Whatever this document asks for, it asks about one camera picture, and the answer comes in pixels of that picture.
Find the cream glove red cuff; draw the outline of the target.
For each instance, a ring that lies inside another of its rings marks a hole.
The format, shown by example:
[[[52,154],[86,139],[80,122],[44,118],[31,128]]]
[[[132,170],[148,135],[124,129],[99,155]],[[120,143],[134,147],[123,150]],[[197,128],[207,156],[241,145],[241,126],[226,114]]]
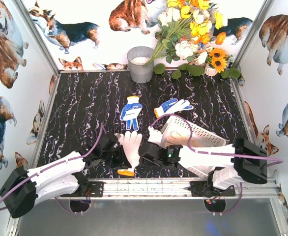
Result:
[[[177,132],[171,132],[171,134],[166,138],[165,147],[168,147],[170,145],[182,145],[187,146],[188,140],[190,135],[180,135]],[[203,143],[201,143],[196,137],[192,136],[190,140],[190,146],[193,148],[198,147],[205,147]]]

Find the white glove orange cuff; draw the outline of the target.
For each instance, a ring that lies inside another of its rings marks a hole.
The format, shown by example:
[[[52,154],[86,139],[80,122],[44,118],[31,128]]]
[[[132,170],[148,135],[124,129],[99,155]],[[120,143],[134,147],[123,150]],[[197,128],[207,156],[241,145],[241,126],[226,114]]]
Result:
[[[121,134],[119,142],[131,167],[128,169],[118,170],[118,174],[129,177],[133,177],[135,175],[135,168],[140,163],[139,148],[142,138],[142,134],[138,133],[137,131],[126,131],[125,134]]]

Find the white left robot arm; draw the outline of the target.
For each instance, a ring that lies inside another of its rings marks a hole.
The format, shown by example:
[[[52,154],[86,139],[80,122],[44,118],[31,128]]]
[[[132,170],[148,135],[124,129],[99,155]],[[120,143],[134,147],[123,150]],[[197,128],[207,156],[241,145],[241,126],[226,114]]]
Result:
[[[82,171],[105,162],[111,169],[129,169],[122,137],[113,133],[100,136],[93,145],[85,144],[70,154],[41,167],[12,171],[0,189],[1,202],[12,218],[27,214],[33,207],[58,196],[82,196],[88,180]]]

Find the white perforated storage basket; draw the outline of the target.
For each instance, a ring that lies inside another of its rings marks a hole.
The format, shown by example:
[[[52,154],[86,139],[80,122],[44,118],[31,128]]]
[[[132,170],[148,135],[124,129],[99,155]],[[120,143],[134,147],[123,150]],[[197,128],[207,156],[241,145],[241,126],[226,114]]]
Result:
[[[192,140],[191,147],[196,148],[196,144],[198,143],[200,147],[221,147],[227,144],[227,141],[224,138],[203,129],[202,127],[189,122],[189,125],[192,128]],[[161,146],[165,147],[165,144],[168,142],[167,137],[171,135],[172,132],[178,133],[180,136],[190,136],[190,128],[187,123],[182,119],[175,116],[170,116],[167,122],[161,129],[162,141]],[[215,167],[213,166],[193,166],[193,167],[184,167],[183,164],[181,166],[188,171],[196,174],[198,177],[207,177],[208,173],[213,171]]]

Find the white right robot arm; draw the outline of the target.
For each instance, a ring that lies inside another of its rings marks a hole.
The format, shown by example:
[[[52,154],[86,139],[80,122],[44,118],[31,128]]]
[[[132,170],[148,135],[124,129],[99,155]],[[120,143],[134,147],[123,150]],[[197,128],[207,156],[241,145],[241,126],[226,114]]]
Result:
[[[140,157],[167,169],[183,168],[192,171],[196,167],[214,167],[209,173],[210,184],[226,190],[241,182],[267,183],[267,153],[246,139],[236,139],[234,144],[220,147],[197,147],[172,144],[161,147],[145,142],[139,149]]]

